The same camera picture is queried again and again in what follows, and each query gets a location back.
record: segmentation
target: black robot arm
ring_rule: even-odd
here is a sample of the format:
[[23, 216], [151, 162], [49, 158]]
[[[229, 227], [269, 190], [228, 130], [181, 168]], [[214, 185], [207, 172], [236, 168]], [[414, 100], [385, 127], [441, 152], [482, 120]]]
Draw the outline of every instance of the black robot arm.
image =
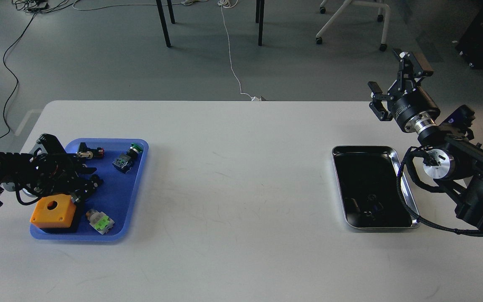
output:
[[[15, 191], [23, 205], [59, 193], [71, 195], [75, 203], [83, 202], [103, 183], [93, 174], [96, 168], [87, 167], [84, 160], [103, 153], [101, 148], [88, 149], [82, 144], [77, 153], [68, 154], [55, 136], [42, 134], [31, 153], [0, 152], [0, 194], [3, 188]], [[35, 199], [22, 201], [20, 191]]]
[[[393, 51], [399, 61], [397, 80], [387, 93], [376, 82], [368, 82], [372, 90], [370, 108], [379, 120], [394, 119], [403, 132], [418, 134], [421, 146], [404, 156], [412, 181], [432, 193], [446, 193], [456, 203], [456, 217], [483, 231], [483, 149], [480, 144], [470, 143], [475, 113], [462, 105], [441, 124], [435, 124], [440, 110], [420, 86], [422, 80], [433, 75], [433, 69], [421, 53]], [[387, 102], [387, 109], [382, 101]], [[414, 157], [423, 158], [424, 172], [437, 186], [420, 180]], [[467, 187], [456, 182], [469, 177]]]

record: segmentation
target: blue tray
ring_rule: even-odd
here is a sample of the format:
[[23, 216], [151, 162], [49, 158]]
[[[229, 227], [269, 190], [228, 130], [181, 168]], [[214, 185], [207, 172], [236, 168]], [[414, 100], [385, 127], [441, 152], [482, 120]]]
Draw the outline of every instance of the blue tray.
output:
[[[92, 226], [83, 214], [80, 217], [78, 229], [75, 233], [52, 234], [42, 231], [31, 225], [29, 232], [36, 239], [66, 240], [66, 241], [115, 241], [122, 238], [128, 231], [132, 219], [135, 199], [137, 197], [140, 178], [143, 173], [148, 144], [140, 139], [75, 139], [71, 141], [65, 150], [75, 153], [79, 143], [85, 142], [87, 147], [105, 149], [103, 159], [92, 159], [86, 163], [89, 167], [97, 168], [96, 174], [104, 180], [96, 193], [85, 203], [85, 211], [91, 208], [104, 212], [115, 221], [113, 228], [101, 235]], [[123, 174], [111, 164], [121, 153], [126, 153], [132, 143], [138, 143], [143, 147], [143, 152], [134, 162], [134, 166]]]

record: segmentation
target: orange push button box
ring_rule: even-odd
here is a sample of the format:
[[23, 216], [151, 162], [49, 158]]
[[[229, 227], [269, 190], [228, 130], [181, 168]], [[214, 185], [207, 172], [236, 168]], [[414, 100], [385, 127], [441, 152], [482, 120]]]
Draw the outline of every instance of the orange push button box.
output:
[[29, 222], [38, 228], [67, 228], [72, 224], [74, 214], [75, 204], [70, 195], [52, 195], [36, 203]]

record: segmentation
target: white table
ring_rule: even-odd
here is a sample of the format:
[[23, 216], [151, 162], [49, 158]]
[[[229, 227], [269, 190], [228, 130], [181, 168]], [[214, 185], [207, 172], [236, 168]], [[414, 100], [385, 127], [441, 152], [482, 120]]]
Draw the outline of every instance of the white table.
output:
[[[345, 224], [332, 148], [416, 145], [366, 102], [56, 101], [23, 151], [44, 132], [148, 141], [135, 214], [113, 244], [39, 241], [4, 193], [0, 301], [483, 301], [483, 238]], [[412, 187], [427, 218], [467, 227]]]

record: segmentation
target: black table leg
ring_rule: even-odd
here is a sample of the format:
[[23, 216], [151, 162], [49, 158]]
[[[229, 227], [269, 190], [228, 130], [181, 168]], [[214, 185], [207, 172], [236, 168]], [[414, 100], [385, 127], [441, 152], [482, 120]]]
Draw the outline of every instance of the black table leg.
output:
[[260, 0], [257, 0], [257, 17], [255, 18], [254, 22], [258, 23], [260, 19]]
[[264, 0], [258, 0], [260, 2], [260, 16], [258, 21], [258, 46], [262, 46], [262, 30], [264, 27]]
[[173, 4], [171, 0], [167, 0], [167, 7], [169, 8], [169, 16], [171, 16], [171, 23], [175, 24], [174, 21], [174, 13], [173, 13]]
[[167, 23], [165, 23], [165, 14], [163, 14], [163, 4], [161, 0], [156, 0], [158, 6], [159, 20], [161, 21], [161, 28], [163, 29], [163, 37], [165, 38], [165, 44], [167, 47], [171, 46], [171, 40], [169, 39], [169, 32], [167, 32]]

